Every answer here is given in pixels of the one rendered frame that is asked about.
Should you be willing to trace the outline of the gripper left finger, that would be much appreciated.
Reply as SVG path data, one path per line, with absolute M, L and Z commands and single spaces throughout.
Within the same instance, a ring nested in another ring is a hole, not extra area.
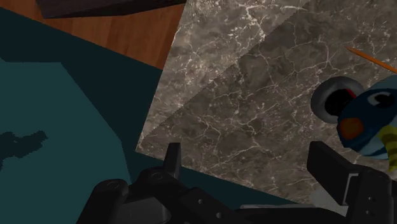
M 169 143 L 161 166 L 144 169 L 136 182 L 123 179 L 98 183 L 76 224 L 116 224 L 122 205 L 154 197 L 171 214 L 164 224 L 248 224 L 240 214 L 200 188 L 179 181 L 181 144 Z

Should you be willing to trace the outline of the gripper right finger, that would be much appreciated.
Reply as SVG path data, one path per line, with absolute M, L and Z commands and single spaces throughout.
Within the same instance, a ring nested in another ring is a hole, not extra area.
M 307 170 L 347 214 L 339 224 L 394 224 L 394 181 L 352 164 L 322 141 L 309 145 Z

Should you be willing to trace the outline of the orange pencil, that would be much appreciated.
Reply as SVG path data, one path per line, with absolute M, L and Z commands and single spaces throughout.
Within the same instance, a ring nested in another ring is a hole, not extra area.
M 360 57 L 362 57 L 362 58 L 364 58 L 366 60 L 369 60 L 370 62 L 373 62 L 374 64 L 376 64 L 376 65 L 378 65 L 380 67 L 383 67 L 384 69 L 387 69 L 388 71 L 391 71 L 391 72 L 397 74 L 397 68 L 394 68 L 394 67 L 386 64 L 385 62 L 382 62 L 382 61 L 380 61 L 378 59 L 375 59 L 375 58 L 367 55 L 366 53 L 363 53 L 363 52 L 361 52 L 361 51 L 359 51 L 359 50 L 357 50 L 355 48 L 352 48 L 350 46 L 345 46 L 345 48 L 348 49 L 350 52 L 352 52 L 352 53 L 354 53 L 354 54 L 356 54 L 356 55 L 358 55 L 358 56 L 360 56 Z

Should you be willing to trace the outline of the teal rug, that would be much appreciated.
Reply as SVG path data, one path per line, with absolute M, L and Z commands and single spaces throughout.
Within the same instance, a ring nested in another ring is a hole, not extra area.
M 0 8 L 0 224 L 76 224 L 135 151 L 160 70 Z

